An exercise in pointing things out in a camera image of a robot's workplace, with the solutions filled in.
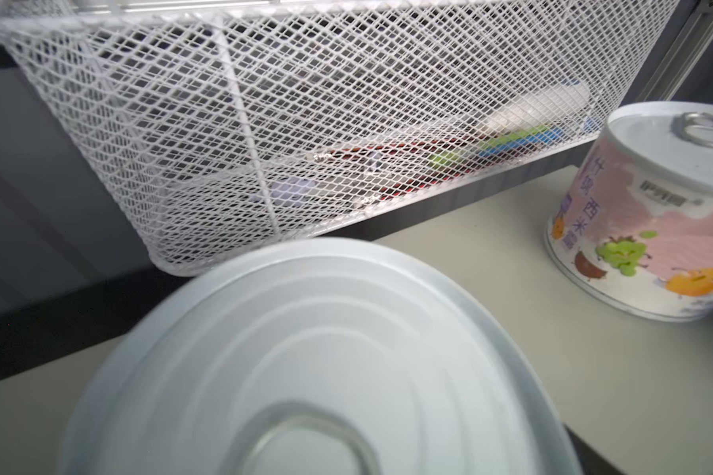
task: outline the green object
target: green object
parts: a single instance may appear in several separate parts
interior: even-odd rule
[[[512,134],[480,141],[473,147],[457,147],[451,150],[444,150],[443,152],[437,154],[431,154],[428,157],[428,160],[430,161],[431,166],[435,169],[453,166],[460,163],[467,157],[470,157],[470,155],[477,154],[482,150],[499,147],[510,142],[521,140],[530,135],[541,134],[542,132],[549,130],[549,128],[549,125],[540,125],[539,127],[529,128],[528,130],[516,131]]]
[[[603,261],[627,277],[636,275],[639,260],[644,257],[646,252],[647,244],[636,242],[631,236],[618,241],[605,242],[597,248],[597,255]]]

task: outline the blue object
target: blue object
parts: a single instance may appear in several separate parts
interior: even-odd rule
[[[589,117],[584,122],[584,132],[594,132],[602,128],[602,121]]]
[[[506,144],[496,145],[494,147],[489,147],[478,152],[477,157],[486,158],[492,157],[507,150],[512,150],[513,148],[522,147],[528,144],[551,144],[560,140],[563,136],[561,128],[553,128],[551,130],[539,132],[533,135],[527,135],[526,137],[507,142]]]

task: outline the white can lid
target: white can lid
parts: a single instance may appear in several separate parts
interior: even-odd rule
[[[580,469],[464,290],[400,252],[314,239],[228,261],[154,309],[85,390],[61,473]]]
[[[713,195],[713,106],[650,102],[610,114],[608,127],[621,147],[651,171],[690,189]]]

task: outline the green grape illustration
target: green grape illustration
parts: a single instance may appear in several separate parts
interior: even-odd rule
[[[605,242],[597,248],[597,255],[621,274],[631,277],[637,273],[639,260],[644,257],[646,251],[647,244],[636,242],[631,236],[627,236]]]

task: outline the pull ring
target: pull ring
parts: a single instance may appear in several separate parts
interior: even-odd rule
[[[232,443],[221,472],[253,475],[258,459],[273,439],[301,429],[340,442],[351,452],[359,475],[380,475],[375,452],[356,429],[334,414],[295,402],[268,407],[253,417]]]
[[[713,114],[706,112],[687,112],[676,116],[671,129],[682,140],[713,148],[713,140],[694,135],[697,131],[713,132]]]

